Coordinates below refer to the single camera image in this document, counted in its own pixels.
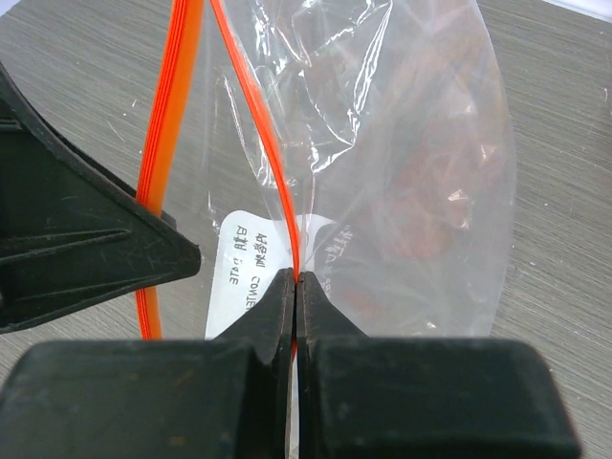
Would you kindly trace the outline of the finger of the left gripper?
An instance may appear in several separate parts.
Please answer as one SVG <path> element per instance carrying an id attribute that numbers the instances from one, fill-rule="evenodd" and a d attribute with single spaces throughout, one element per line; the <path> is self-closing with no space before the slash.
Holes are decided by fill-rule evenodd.
<path id="1" fill-rule="evenodd" d="M 58 133 L 1 72 L 1 331 L 199 272 L 197 245 Z"/>

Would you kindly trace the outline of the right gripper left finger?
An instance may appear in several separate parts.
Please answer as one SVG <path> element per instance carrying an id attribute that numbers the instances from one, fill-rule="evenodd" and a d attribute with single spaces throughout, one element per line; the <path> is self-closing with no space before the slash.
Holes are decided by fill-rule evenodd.
<path id="1" fill-rule="evenodd" d="M 246 339 L 264 365 L 288 368 L 293 353 L 294 312 L 294 271 L 281 269 L 256 304 L 217 338 Z"/>

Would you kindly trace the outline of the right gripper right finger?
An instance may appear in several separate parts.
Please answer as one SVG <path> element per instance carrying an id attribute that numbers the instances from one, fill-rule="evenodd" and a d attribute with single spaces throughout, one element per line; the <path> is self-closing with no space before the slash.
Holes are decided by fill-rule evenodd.
<path id="1" fill-rule="evenodd" d="M 366 334 L 329 300 L 314 273 L 302 273 L 296 287 L 297 350 L 308 351 L 318 339 L 339 337 Z"/>

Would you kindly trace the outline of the clear orange zip top bag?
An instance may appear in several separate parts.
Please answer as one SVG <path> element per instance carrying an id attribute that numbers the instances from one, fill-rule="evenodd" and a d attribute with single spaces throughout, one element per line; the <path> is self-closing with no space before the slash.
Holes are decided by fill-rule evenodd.
<path id="1" fill-rule="evenodd" d="M 213 339 L 310 272 L 374 336 L 485 336 L 515 148 L 473 1 L 176 1 L 137 198 L 201 250 L 183 314 Z"/>

